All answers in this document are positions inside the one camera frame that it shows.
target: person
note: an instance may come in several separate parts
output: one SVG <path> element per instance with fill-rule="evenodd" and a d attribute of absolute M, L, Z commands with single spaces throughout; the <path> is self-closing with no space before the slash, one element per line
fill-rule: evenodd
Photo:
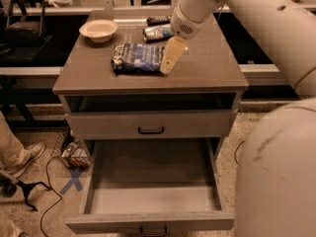
<path fill-rule="evenodd" d="M 30 164 L 38 159 L 45 149 L 44 142 L 24 147 L 13 134 L 3 114 L 0 112 L 0 169 L 20 178 Z M 6 178 L 0 174 L 0 181 Z M 15 223 L 0 211 L 0 237 L 17 237 L 23 233 Z"/>

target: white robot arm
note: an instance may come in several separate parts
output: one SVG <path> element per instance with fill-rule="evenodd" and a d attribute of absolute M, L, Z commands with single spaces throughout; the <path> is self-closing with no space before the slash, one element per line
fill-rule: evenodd
<path fill-rule="evenodd" d="M 193 38 L 227 4 L 302 98 L 316 97 L 316 17 L 290 0 L 180 0 L 172 29 Z M 256 125 L 241 155 L 237 237 L 316 236 L 316 98 L 278 109 Z"/>
<path fill-rule="evenodd" d="M 291 0 L 180 0 L 171 26 L 183 39 L 227 4 L 297 94 L 316 96 L 316 17 Z"/>

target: open drawer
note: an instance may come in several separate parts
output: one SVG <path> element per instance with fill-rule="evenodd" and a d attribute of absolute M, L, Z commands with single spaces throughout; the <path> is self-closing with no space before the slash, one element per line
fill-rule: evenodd
<path fill-rule="evenodd" d="M 210 139 L 101 140 L 79 216 L 77 234 L 227 230 Z"/>

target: foot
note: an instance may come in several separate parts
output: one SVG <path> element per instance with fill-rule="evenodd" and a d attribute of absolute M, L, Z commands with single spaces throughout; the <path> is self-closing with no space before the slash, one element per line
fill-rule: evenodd
<path fill-rule="evenodd" d="M 42 155 L 44 150 L 45 144 L 42 141 L 31 146 L 28 146 L 25 149 L 26 153 L 30 155 L 30 158 L 27 161 L 27 163 L 21 168 L 11 171 L 11 173 L 9 174 L 13 175 L 16 178 L 20 178 L 23 175 L 23 173 L 28 169 L 30 164 Z"/>

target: cabinet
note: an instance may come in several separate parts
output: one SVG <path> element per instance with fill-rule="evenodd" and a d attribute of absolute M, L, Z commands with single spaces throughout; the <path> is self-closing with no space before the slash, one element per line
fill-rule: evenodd
<path fill-rule="evenodd" d="M 247 81 L 213 18 L 168 76 L 114 75 L 114 44 L 143 42 L 153 11 L 138 13 L 93 11 L 89 20 L 113 19 L 118 31 L 103 44 L 80 36 L 53 87 L 92 157 L 66 224 L 78 234 L 231 229 L 215 161 Z"/>

